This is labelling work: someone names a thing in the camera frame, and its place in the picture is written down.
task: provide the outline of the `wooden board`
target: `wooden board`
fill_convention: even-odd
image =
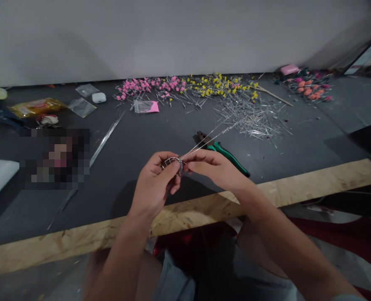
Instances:
[[[262,183],[258,187],[281,207],[367,185],[371,185],[369,159]],[[244,212],[237,199],[225,191],[165,206],[153,221],[151,235],[169,234],[241,215]],[[0,273],[110,247],[124,219],[119,217],[0,245]]]

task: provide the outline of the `clear plastic bag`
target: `clear plastic bag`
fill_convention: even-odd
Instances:
[[[94,93],[98,93],[99,90],[96,89],[94,86],[91,84],[86,84],[79,86],[78,88],[75,89],[79,94],[81,94],[83,97],[88,97]]]
[[[82,118],[87,117],[87,115],[97,109],[94,105],[92,105],[90,102],[87,102],[83,98],[78,98],[71,101],[71,103],[68,105],[68,108]]]
[[[149,100],[136,100],[134,103],[135,113],[153,113],[159,112],[159,105],[155,101]]]

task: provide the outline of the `pliers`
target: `pliers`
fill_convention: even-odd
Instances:
[[[206,148],[211,151],[217,151],[218,153],[221,153],[223,156],[225,156],[233,165],[247,178],[251,176],[251,174],[243,168],[243,166],[237,161],[237,159],[226,149],[224,149],[221,146],[221,142],[216,142],[211,139],[211,137],[206,136],[201,131],[197,132],[199,139],[202,141],[202,143],[206,144]]]

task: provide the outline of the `finger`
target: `finger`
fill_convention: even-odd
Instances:
[[[179,161],[174,161],[161,171],[161,173],[158,175],[158,178],[162,179],[166,184],[168,184],[168,182],[170,182],[170,180],[176,175],[180,169],[180,166],[181,164]]]
[[[186,163],[192,161],[204,161],[213,165],[218,165],[220,164],[220,161],[225,159],[225,157],[218,152],[204,149],[191,152],[191,154],[188,155],[183,155],[181,158],[183,158],[183,161]]]
[[[170,194],[175,194],[177,192],[177,190],[180,188],[180,186],[176,187],[176,186],[173,186],[170,190]]]
[[[151,165],[150,171],[157,176],[161,173],[161,166]]]
[[[174,177],[174,185],[170,188],[170,193],[174,194],[180,189],[181,178],[177,175]]]
[[[153,165],[160,166],[162,161],[165,161],[165,160],[167,160],[167,158],[170,158],[170,157],[177,157],[178,158],[178,155],[175,154],[175,153],[169,152],[169,151],[154,153],[153,156],[147,162],[147,165],[153,164]]]
[[[188,168],[193,172],[212,178],[217,167],[206,162],[189,162]]]

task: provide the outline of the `white wall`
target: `white wall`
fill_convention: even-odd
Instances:
[[[0,0],[0,86],[328,67],[371,0]]]

